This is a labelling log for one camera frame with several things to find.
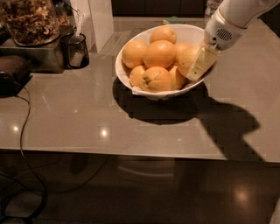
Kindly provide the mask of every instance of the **white bowl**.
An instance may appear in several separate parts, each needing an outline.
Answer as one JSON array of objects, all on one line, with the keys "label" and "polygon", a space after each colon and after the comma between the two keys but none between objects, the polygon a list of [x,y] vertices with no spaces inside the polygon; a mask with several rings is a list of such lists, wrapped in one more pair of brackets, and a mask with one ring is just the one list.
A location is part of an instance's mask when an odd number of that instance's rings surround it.
[{"label": "white bowl", "polygon": [[[185,43],[188,43],[191,45],[198,46],[203,41],[204,30],[197,26],[193,26],[193,25],[189,25],[189,24],[168,24],[168,25],[170,27],[172,27],[174,29],[174,31],[177,33],[177,43],[185,42]],[[138,35],[136,35],[131,40],[141,39],[148,45],[150,43],[151,34],[158,27],[154,27],[147,31],[143,31],[143,32],[139,33]],[[131,69],[128,69],[122,62],[123,48],[121,49],[121,51],[118,53],[118,55],[116,57],[115,72],[116,72],[117,77],[122,82],[122,84],[124,86],[126,86],[127,88],[131,89],[131,91],[134,95],[142,95],[142,96],[145,96],[152,100],[165,100],[165,99],[186,93],[187,91],[189,91],[192,88],[199,85],[204,80],[203,78],[201,78],[198,81],[192,81],[192,82],[186,84],[185,87],[183,87],[180,90],[162,91],[162,92],[158,92],[158,93],[149,93],[149,92],[140,90],[138,87],[132,87],[130,85],[130,78],[129,78]]]}]

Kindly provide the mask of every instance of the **glass jar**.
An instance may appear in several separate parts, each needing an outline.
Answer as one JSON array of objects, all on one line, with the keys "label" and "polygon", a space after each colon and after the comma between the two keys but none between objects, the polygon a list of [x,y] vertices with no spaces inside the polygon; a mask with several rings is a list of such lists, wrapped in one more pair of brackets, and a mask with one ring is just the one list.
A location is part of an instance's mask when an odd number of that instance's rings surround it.
[{"label": "glass jar", "polygon": [[20,46],[39,46],[60,35],[52,0],[0,0],[0,17]]}]

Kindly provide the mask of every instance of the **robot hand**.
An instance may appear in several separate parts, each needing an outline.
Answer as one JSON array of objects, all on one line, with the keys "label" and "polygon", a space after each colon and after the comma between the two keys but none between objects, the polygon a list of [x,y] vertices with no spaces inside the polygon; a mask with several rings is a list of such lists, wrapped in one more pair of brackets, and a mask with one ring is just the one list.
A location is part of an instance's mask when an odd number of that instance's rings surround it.
[{"label": "robot hand", "polygon": [[224,0],[206,26],[205,43],[228,49],[255,19],[278,4],[280,0]]}]

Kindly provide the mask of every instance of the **gray countertop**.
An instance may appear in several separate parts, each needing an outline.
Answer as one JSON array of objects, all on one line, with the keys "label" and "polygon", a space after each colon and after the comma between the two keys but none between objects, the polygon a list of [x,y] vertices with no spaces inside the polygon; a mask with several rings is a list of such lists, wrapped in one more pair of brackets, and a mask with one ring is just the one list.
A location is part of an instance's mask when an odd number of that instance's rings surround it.
[{"label": "gray countertop", "polygon": [[[115,73],[121,46],[160,21],[116,18],[114,25],[89,66],[32,74],[24,149],[280,162],[280,39],[261,20],[220,53],[201,85],[167,101],[132,95]],[[27,110],[18,98],[0,99],[1,149],[19,149]]]}]

